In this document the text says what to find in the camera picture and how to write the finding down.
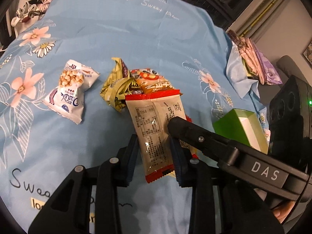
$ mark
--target purple cloth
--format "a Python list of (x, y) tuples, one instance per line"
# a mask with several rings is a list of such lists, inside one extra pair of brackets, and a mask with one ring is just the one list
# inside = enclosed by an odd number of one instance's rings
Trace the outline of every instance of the purple cloth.
[(280, 79), (279, 74), (276, 69), (272, 65), (272, 63), (264, 56), (264, 54), (257, 48), (255, 43), (251, 40), (252, 45), (254, 47), (257, 58), (260, 62), (261, 69), (263, 70), (263, 74), (265, 76), (266, 84), (282, 84), (282, 80)]

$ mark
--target metal pin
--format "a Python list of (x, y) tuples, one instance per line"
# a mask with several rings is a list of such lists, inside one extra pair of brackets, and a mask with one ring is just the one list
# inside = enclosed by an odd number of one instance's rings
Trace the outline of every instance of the metal pin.
[(191, 164), (198, 164), (199, 160), (198, 159), (190, 159)]
[(74, 170), (75, 170), (75, 172), (80, 173), (81, 171), (83, 171), (83, 166), (77, 165)]
[(119, 159), (118, 158), (111, 158), (110, 163), (118, 163)]
[(204, 138), (203, 136), (198, 137), (198, 141), (199, 141), (200, 143), (202, 143), (204, 140), (205, 140), (205, 138)]

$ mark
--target yellow label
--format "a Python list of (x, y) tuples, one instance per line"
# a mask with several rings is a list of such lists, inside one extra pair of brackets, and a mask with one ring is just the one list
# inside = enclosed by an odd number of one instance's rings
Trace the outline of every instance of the yellow label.
[[(32, 198), (32, 197), (30, 197), (30, 203), (31, 203), (31, 206), (37, 210), (41, 210), (45, 204), (44, 201), (39, 201), (39, 200)], [(96, 222), (96, 218), (95, 218), (94, 213), (90, 213), (89, 222), (91, 222), (91, 223)]]
[(35, 198), (30, 197), (30, 202), (33, 208), (36, 208), (38, 210), (41, 210), (42, 207), (44, 206), (45, 202), (44, 201), (39, 201)]
[(95, 223), (96, 222), (96, 217), (95, 217), (94, 213), (90, 213), (90, 222), (91, 223)]

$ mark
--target orange snack bag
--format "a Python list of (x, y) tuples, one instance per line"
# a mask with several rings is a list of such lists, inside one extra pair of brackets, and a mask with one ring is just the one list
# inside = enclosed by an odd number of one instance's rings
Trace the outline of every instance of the orange snack bag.
[(167, 79), (151, 68), (133, 69), (131, 74), (145, 94), (174, 89)]

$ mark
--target bed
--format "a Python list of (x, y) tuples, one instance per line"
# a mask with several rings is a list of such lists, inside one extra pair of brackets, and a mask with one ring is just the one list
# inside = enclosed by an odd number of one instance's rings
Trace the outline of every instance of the bed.
[[(163, 75), (183, 93), (186, 115), (210, 131), (232, 108), (266, 115), (257, 81), (238, 69), (237, 47), (206, 11), (180, 0), (53, 0), (0, 59), (0, 197), (25, 232), (76, 165), (114, 157), (134, 133), (129, 112), (115, 111), (99, 95), (114, 67), (111, 57)], [(79, 125), (41, 102), (69, 59), (101, 73), (85, 93)], [(35, 96), (17, 98), (16, 78), (31, 81)], [(267, 129), (267, 121), (262, 126)], [(127, 233), (188, 232), (191, 189), (171, 176), (147, 184), (140, 157), (133, 181), (118, 194)]]

